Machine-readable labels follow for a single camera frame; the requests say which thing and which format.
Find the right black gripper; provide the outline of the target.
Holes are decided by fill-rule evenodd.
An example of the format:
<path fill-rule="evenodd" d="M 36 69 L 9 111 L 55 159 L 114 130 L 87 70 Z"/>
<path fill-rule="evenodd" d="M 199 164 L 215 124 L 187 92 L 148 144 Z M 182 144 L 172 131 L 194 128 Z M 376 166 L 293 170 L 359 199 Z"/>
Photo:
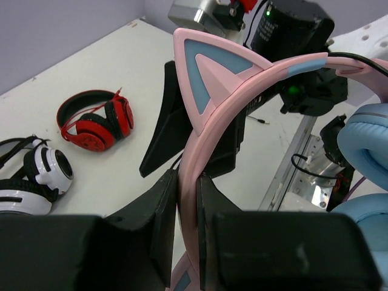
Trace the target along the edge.
<path fill-rule="evenodd" d="M 246 117 L 276 96 L 282 85 L 273 85 L 249 102 L 229 124 L 212 153 L 204 173 L 211 178 L 235 169 L 236 156 L 244 140 Z M 193 127 L 178 84 L 175 61 L 164 65 L 164 91 L 158 120 L 139 172 L 143 178 L 160 168 L 186 145 Z"/>

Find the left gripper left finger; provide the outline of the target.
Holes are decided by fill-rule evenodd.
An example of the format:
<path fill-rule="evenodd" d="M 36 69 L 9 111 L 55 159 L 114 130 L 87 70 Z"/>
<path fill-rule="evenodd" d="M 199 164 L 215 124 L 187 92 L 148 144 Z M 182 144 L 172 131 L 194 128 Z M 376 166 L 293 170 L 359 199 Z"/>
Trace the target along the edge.
<path fill-rule="evenodd" d="M 2 290 L 164 290 L 170 285 L 176 171 L 108 217 L 1 216 Z"/>

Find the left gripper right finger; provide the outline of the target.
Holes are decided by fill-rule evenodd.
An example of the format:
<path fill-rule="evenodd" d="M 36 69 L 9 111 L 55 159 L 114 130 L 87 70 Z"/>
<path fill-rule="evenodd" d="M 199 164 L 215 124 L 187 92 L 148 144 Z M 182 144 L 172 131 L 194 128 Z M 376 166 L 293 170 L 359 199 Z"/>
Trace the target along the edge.
<path fill-rule="evenodd" d="M 196 181 L 201 290 L 381 290 L 360 228 L 327 212 L 244 211 Z"/>

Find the pink blue cat-ear headphones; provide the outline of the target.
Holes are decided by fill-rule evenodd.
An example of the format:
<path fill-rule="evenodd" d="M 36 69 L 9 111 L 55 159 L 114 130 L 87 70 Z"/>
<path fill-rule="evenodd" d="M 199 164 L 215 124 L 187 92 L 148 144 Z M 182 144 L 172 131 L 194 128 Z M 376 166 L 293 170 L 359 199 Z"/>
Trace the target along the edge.
<path fill-rule="evenodd" d="M 320 52 L 271 62 L 219 36 L 178 28 L 176 72 L 193 130 L 178 170 L 178 211 L 186 252 L 172 272 L 172 290 L 201 290 L 196 180 L 237 114 L 276 83 L 325 68 L 359 82 L 380 102 L 360 107 L 339 133 L 341 153 L 365 178 L 387 188 L 387 61 L 349 52 Z"/>

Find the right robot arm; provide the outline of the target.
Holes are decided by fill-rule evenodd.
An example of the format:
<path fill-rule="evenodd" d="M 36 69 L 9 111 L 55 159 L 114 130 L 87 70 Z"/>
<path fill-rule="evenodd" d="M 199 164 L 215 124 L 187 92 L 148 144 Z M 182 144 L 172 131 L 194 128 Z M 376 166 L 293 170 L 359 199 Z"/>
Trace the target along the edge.
<path fill-rule="evenodd" d="M 282 113 L 322 116 L 350 97 L 349 81 L 379 97 L 362 106 L 335 138 L 348 164 L 374 183 L 387 174 L 383 132 L 359 133 L 354 122 L 386 127 L 387 61 L 332 52 L 333 19 L 310 1 L 263 1 L 250 45 L 229 38 L 243 25 L 245 3 L 175 1 L 168 17 L 177 25 L 174 59 L 164 66 L 161 111 L 139 167 L 148 176 L 182 153 L 182 182 L 217 177 L 236 166 L 247 115 L 274 96 Z"/>

